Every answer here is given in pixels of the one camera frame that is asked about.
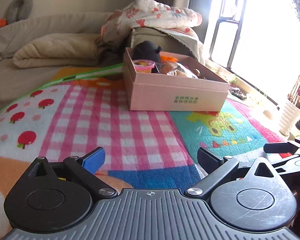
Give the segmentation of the packaged round waffle cake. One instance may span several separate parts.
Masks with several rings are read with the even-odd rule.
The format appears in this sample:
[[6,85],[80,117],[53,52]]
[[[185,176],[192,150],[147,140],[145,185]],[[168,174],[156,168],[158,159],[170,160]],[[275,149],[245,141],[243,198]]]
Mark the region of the packaged round waffle cake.
[[160,74],[164,75],[198,78],[193,72],[178,62],[166,61],[164,63],[158,63],[157,69]]

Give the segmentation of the packaged yellow fruit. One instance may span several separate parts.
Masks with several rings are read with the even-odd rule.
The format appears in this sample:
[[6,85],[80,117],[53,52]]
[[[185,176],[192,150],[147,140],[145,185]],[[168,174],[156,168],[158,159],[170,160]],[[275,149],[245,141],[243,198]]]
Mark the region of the packaged yellow fruit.
[[151,60],[133,60],[132,61],[135,71],[137,73],[151,73],[155,67],[155,62]]

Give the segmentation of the orange tiger plush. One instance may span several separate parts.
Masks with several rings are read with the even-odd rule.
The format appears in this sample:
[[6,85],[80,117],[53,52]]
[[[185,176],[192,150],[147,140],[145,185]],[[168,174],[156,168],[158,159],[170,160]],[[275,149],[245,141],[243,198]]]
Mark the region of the orange tiger plush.
[[171,56],[164,56],[164,55],[161,55],[160,56],[160,59],[162,62],[178,62],[178,59],[175,58],[175,57],[171,57]]

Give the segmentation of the black plush toy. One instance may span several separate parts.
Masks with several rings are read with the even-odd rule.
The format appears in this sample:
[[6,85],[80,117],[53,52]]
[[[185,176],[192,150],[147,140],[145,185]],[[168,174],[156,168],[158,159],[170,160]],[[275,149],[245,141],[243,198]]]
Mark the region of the black plush toy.
[[155,63],[161,62],[161,46],[156,46],[152,41],[143,41],[133,49],[132,60],[151,60]]

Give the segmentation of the packaged brown snack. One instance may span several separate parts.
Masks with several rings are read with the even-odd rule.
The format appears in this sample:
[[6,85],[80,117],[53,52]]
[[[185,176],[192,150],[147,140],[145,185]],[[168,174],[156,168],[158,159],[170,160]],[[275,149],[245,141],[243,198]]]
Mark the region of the packaged brown snack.
[[201,68],[201,69],[193,69],[193,74],[198,77],[199,79],[205,79],[205,80],[212,80],[213,78],[213,72],[207,68]]

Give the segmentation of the colourful play mat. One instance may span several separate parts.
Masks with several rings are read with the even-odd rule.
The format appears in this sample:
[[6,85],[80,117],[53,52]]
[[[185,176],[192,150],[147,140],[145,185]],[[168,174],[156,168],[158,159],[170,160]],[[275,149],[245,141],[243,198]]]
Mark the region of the colourful play mat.
[[58,162],[102,147],[96,176],[112,187],[184,190],[205,174],[198,148],[253,161],[264,144],[282,141],[232,100],[219,113],[130,111],[120,68],[113,72],[62,70],[56,85],[0,111],[0,239],[11,230],[4,200],[37,157]]

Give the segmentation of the dark small dish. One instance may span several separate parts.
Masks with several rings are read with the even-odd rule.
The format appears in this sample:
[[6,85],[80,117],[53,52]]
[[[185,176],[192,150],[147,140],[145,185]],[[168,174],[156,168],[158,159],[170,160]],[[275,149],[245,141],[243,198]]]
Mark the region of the dark small dish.
[[246,100],[247,99],[247,96],[237,87],[231,87],[230,88],[230,93],[239,98],[240,100]]

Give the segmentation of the pink cardboard box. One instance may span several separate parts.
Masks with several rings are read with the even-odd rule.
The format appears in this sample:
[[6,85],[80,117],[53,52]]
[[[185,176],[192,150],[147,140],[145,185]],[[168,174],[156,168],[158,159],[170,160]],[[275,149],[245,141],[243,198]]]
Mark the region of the pink cardboard box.
[[[207,68],[190,56],[166,51],[161,54],[177,58],[190,70]],[[230,84],[213,71],[212,80],[137,73],[132,55],[133,48],[126,48],[122,66],[131,111],[218,112],[223,107]]]

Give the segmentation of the beige folded quilt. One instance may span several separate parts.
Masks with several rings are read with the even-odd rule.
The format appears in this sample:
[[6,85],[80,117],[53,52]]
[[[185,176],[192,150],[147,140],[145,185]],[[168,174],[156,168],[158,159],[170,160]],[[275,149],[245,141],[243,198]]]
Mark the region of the beige folded quilt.
[[20,69],[94,66],[105,49],[99,34],[49,34],[20,48],[13,63]]

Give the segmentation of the beige ottoman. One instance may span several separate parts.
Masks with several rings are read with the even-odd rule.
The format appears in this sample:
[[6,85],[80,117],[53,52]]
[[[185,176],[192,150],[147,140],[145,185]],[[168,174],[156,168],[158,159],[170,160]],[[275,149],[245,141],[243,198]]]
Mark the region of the beige ottoman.
[[161,46],[163,51],[191,56],[191,52],[183,44],[170,35],[153,28],[140,27],[132,29],[126,39],[126,47],[134,48],[143,41],[151,41]]

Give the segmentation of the floral folded blanket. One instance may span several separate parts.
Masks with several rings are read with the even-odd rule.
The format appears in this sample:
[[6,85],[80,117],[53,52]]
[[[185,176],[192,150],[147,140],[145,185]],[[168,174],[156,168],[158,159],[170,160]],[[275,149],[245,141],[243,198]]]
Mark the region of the floral folded blanket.
[[203,43],[193,30],[201,23],[201,14],[192,9],[170,7],[155,0],[135,0],[111,14],[102,25],[101,39],[117,47],[133,29],[155,29],[181,43],[197,61],[204,63]]

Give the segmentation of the grey neck pillow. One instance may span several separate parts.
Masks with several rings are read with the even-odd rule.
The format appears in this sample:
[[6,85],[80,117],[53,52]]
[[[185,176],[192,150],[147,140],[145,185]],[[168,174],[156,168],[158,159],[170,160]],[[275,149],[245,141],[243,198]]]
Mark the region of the grey neck pillow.
[[29,18],[34,0],[13,0],[6,11],[7,24],[12,24],[18,21]]

